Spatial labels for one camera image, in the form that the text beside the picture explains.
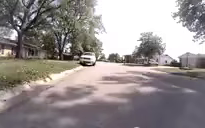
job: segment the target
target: car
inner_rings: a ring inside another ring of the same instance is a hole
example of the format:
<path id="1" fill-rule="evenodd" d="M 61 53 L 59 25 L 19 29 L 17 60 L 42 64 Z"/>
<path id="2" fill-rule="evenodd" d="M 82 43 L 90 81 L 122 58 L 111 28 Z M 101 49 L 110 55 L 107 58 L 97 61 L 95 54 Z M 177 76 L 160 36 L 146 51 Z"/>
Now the car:
<path id="1" fill-rule="evenodd" d="M 82 64 L 82 65 L 95 66 L 96 65 L 96 61 L 97 61 L 96 55 L 93 52 L 85 52 L 80 57 L 80 64 Z"/>
<path id="2" fill-rule="evenodd" d="M 149 60 L 149 65 L 151 65 L 151 66 L 158 66 L 159 65 L 159 63 L 158 62 L 156 62 L 155 60 L 153 60 L 153 59 L 150 59 Z"/>

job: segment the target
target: road surface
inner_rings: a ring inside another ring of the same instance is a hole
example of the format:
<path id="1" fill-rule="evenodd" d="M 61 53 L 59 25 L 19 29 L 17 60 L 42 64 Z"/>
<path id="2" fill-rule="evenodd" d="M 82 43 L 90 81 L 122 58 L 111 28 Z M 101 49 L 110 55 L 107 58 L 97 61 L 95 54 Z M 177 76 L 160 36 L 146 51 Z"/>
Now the road surface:
<path id="1" fill-rule="evenodd" d="M 205 128 L 205 81 L 98 63 L 0 114 L 2 128 Z"/>

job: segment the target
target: shrub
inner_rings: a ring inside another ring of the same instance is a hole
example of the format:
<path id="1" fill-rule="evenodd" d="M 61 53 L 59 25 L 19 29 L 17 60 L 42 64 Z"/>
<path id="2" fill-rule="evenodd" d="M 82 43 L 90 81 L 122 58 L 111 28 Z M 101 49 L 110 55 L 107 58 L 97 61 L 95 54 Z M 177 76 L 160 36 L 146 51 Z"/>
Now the shrub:
<path id="1" fill-rule="evenodd" d="M 173 67 L 181 67 L 181 63 L 177 62 L 176 60 L 173 60 L 173 61 L 170 63 L 170 66 L 173 66 Z"/>
<path id="2" fill-rule="evenodd" d="M 180 67 L 181 70 L 193 70 L 192 67 Z"/>

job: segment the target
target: asphalt road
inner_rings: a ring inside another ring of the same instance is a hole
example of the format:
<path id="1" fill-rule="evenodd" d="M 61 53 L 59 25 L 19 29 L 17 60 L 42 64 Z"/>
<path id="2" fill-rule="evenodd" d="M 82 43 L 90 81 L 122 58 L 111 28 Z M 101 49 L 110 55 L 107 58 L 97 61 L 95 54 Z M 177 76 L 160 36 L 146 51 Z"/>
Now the asphalt road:
<path id="1" fill-rule="evenodd" d="M 205 81 L 98 63 L 0 114 L 2 128 L 205 128 Z"/>

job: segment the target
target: lawn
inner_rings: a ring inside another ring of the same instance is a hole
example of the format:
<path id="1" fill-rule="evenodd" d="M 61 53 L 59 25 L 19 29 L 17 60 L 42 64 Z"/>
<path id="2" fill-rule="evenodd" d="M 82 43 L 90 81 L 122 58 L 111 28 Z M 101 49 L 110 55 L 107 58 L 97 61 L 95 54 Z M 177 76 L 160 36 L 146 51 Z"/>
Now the lawn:
<path id="1" fill-rule="evenodd" d="M 49 78 L 79 66 L 77 62 L 47 60 L 0 60 L 0 90 L 33 80 Z"/>
<path id="2" fill-rule="evenodd" d="M 167 72 L 175 75 L 184 75 L 189 77 L 205 79 L 205 69 L 195 68 L 192 70 L 183 70 L 180 68 L 154 68 L 154 70 Z"/>

